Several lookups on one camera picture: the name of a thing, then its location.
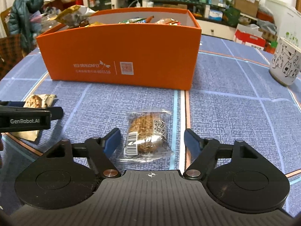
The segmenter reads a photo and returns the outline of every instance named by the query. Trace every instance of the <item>tablecloth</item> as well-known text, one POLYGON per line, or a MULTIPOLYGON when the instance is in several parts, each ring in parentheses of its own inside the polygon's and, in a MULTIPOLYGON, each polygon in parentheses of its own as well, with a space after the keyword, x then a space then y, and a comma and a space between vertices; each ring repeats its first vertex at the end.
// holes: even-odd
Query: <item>tablecloth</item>
MULTIPOLYGON (((52 128, 42 131, 36 142, 22 140, 40 153, 61 138, 82 142, 104 136, 113 127, 119 127, 124 138, 126 113, 133 109, 171 110, 168 139, 175 155, 136 169, 183 171, 185 127, 222 143, 243 139, 287 174, 291 190, 284 209, 295 216, 301 210, 301 80, 289 88, 279 85, 268 72, 271 58, 271 54, 252 47, 202 36, 192 89, 184 92, 52 81, 36 49, 0 81, 0 99, 20 101, 31 92, 58 96, 55 106, 63 107, 64 118, 53 121, 52 128)), ((38 156, 6 135, 3 141, 0 205, 10 214, 20 206, 13 191, 14 179, 38 156)), ((77 162, 86 164, 84 159, 77 162)))

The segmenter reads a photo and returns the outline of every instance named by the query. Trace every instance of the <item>cat print mug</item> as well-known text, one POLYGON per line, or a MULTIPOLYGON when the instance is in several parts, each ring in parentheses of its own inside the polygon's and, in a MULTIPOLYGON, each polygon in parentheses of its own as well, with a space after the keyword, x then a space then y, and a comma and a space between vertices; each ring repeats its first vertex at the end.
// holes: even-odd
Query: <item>cat print mug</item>
POLYGON ((270 74, 280 84, 292 85, 301 68, 301 49, 281 37, 270 63, 270 74))

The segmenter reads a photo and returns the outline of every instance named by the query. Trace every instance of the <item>orange paper box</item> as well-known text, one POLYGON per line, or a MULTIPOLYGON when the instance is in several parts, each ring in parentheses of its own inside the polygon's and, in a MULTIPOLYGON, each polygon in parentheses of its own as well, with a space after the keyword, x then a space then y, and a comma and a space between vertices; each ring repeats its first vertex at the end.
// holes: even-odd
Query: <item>orange paper box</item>
POLYGON ((96 21, 106 25, 67 29, 60 24, 37 37, 53 80, 191 88, 201 28, 188 10, 103 10, 90 17, 90 23, 96 21), (149 24, 118 24, 149 16, 154 16, 149 24), (162 18, 182 25, 153 24, 162 18))

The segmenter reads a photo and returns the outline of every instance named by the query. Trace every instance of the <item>snack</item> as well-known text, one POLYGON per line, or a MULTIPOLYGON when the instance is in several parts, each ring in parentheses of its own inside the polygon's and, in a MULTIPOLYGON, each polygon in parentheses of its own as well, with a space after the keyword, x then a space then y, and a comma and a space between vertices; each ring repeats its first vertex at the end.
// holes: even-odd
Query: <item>snack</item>
POLYGON ((131 112, 129 129, 120 162, 149 162, 170 157, 167 142, 166 110, 131 112))
POLYGON ((96 25, 105 25, 105 24, 96 21, 96 22, 94 22, 92 24, 86 25, 85 27, 96 26, 96 25))
POLYGON ((93 11, 88 7, 81 6, 81 5, 73 5, 65 9, 63 12, 61 12, 58 16, 54 17, 53 19, 55 19, 59 23, 65 24, 72 28, 79 27, 81 23, 83 23, 81 27, 84 27, 87 25, 88 22, 87 18, 94 13, 95 11, 93 11))
POLYGON ((147 18, 133 18, 133 19, 129 19, 129 20, 125 20, 123 22, 119 22, 119 24, 133 24, 133 23, 149 23, 151 22, 151 20, 154 18, 154 16, 150 16, 147 18))
POLYGON ((29 97, 24 106, 26 108, 41 108, 42 107, 42 99, 38 95, 32 95, 29 97))
MULTIPOLYGON (((27 108, 45 108, 52 105, 52 102, 56 98, 54 94, 40 94, 40 95, 31 95, 25 100, 23 107, 27 108)), ((35 141, 38 137, 39 130, 37 131, 26 131, 26 132, 15 132, 11 133, 17 138, 26 139, 29 141, 35 141)))
POLYGON ((161 24, 161 25, 181 25, 181 23, 177 20, 171 19, 171 18, 165 18, 165 19, 160 19, 159 21, 155 22, 155 24, 161 24))

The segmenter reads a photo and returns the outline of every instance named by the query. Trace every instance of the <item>hanging jacket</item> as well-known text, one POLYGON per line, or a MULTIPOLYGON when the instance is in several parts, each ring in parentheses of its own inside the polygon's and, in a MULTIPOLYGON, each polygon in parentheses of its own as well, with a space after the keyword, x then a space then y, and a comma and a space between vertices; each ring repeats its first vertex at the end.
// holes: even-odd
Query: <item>hanging jacket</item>
POLYGON ((11 8, 8 28, 10 34, 21 34, 21 47, 29 53, 33 48, 33 34, 39 33, 30 22, 31 14, 40 10, 44 0, 15 0, 11 8))

